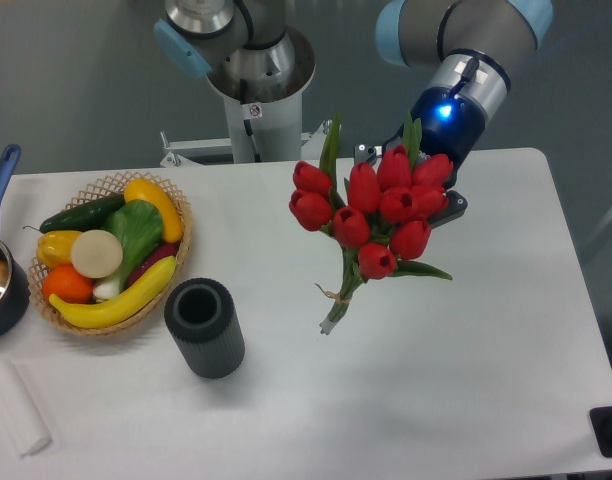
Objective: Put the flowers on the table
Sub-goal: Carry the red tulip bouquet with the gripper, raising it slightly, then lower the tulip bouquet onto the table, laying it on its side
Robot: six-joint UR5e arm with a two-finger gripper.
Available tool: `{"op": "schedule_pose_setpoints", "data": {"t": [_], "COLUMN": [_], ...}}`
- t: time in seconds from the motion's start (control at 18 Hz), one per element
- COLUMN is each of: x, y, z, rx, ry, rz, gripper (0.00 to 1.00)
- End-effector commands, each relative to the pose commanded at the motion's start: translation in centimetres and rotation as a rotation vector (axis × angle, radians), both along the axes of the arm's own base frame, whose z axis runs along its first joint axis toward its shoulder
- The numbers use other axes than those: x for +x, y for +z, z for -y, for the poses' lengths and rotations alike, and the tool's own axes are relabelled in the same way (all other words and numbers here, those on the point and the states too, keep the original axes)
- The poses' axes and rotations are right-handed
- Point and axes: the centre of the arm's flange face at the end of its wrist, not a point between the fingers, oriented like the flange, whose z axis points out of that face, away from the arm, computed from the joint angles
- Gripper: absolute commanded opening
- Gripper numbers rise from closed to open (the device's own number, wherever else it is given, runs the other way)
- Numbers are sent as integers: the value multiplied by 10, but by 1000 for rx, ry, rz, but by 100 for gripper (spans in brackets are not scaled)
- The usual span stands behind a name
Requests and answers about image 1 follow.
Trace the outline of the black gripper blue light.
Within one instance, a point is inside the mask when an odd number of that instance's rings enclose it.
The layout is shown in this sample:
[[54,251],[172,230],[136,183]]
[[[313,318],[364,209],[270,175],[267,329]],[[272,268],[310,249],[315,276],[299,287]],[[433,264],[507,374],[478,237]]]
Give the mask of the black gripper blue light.
[[[444,185],[453,187],[457,173],[510,91],[510,76],[485,53],[449,53],[444,56],[425,90],[410,110],[421,122],[417,160],[425,162],[445,154],[453,164]],[[357,144],[354,164],[375,165],[382,156],[380,145]],[[446,207],[428,218],[438,228],[462,217],[467,199],[459,192],[446,194]]]

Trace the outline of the grey robot arm with blue caps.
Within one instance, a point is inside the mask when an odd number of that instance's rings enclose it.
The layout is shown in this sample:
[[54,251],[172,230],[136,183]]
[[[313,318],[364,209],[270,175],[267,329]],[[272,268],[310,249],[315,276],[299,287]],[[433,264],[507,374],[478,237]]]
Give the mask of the grey robot arm with blue caps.
[[[460,167],[540,46],[548,1],[392,1],[375,26],[388,63],[436,71],[411,109],[421,142],[413,157],[444,153]],[[306,37],[282,1],[169,1],[156,41],[179,70],[222,98],[237,163],[300,160],[302,94],[315,72]]]

